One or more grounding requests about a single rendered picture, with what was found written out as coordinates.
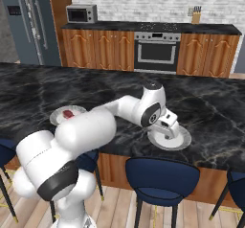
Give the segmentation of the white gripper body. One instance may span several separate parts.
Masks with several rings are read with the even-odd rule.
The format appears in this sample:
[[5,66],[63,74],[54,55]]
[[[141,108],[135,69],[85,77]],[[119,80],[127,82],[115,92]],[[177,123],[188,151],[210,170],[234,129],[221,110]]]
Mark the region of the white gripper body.
[[175,139],[179,135],[179,123],[175,122],[173,125],[165,125],[164,123],[160,123],[158,125],[158,131],[164,134],[167,140]]

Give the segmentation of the grey steel fridge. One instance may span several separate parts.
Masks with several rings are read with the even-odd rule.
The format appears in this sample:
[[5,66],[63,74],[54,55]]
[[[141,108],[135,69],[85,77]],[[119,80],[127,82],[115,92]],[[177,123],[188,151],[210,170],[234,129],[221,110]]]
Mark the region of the grey steel fridge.
[[20,8],[17,0],[3,0],[15,48],[21,63],[60,66],[61,60],[56,40],[56,29],[52,15],[50,0],[38,0],[45,25],[48,41],[48,50],[43,46],[43,35],[35,0],[22,0],[26,8],[30,27],[32,29],[32,42],[29,43],[24,29]]

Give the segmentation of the white plate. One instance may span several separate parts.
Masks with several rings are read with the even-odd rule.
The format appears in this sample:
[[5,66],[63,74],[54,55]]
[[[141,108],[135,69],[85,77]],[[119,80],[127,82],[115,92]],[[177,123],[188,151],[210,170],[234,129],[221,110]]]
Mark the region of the white plate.
[[150,129],[147,137],[154,146],[164,150],[181,150],[191,143],[190,133],[181,125],[178,126],[176,136],[168,136],[156,129]]

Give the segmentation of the wooden island base panel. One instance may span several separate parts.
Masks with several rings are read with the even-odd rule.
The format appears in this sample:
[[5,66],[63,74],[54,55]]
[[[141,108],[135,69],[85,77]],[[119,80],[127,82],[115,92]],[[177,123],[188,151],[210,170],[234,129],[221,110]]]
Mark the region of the wooden island base panel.
[[[128,156],[100,154],[98,167],[103,186],[131,189],[125,174],[125,161],[127,159]],[[227,172],[206,168],[199,170],[199,182],[187,200],[215,204],[227,183]]]

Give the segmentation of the steel oven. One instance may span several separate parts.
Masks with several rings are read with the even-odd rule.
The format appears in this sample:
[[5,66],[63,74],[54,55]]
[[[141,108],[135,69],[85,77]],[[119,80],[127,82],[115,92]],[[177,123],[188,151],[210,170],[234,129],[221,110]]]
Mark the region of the steel oven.
[[134,70],[152,73],[177,71],[179,33],[134,33]]

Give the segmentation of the wooden base cupboards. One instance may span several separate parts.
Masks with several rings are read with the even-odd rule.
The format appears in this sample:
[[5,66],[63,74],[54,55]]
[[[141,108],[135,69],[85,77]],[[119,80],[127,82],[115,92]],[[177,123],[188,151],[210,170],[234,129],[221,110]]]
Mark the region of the wooden base cupboards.
[[63,29],[67,66],[134,70],[134,33]]
[[227,78],[238,41],[230,34],[181,34],[176,74]]

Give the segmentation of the black hob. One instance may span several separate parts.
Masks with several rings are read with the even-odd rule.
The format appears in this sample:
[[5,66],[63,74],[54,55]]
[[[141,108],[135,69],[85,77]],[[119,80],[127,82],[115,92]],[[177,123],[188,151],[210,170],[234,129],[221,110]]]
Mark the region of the black hob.
[[179,32],[179,27],[177,24],[174,23],[157,23],[157,22],[150,22],[150,23],[142,23],[140,25],[140,29],[142,31],[147,32]]

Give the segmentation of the grey plate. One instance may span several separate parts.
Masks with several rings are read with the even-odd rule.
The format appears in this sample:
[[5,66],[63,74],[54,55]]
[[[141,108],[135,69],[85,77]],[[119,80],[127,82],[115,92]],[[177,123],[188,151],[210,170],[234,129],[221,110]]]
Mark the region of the grey plate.
[[63,111],[64,110],[72,111],[74,116],[77,116],[77,115],[79,115],[81,113],[85,113],[86,112],[86,109],[84,107],[82,107],[82,106],[78,106],[78,105],[65,105],[65,106],[62,106],[62,107],[56,109],[50,116],[50,122],[53,125],[59,125],[59,124],[65,122],[66,120],[68,120],[68,119],[63,117]]

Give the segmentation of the wooden knife block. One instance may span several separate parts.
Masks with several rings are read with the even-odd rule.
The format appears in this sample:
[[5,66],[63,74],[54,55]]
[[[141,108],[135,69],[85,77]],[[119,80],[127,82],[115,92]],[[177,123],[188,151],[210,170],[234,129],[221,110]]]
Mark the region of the wooden knife block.
[[192,11],[191,23],[198,24],[200,22],[200,17],[201,17],[201,7],[195,6]]

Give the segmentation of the grey microwave oven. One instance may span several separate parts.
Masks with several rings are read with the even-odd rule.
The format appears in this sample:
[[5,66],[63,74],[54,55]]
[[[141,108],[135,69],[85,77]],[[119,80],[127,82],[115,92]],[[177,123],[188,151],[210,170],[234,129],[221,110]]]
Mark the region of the grey microwave oven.
[[72,4],[66,7],[69,23],[96,23],[98,11],[96,5]]

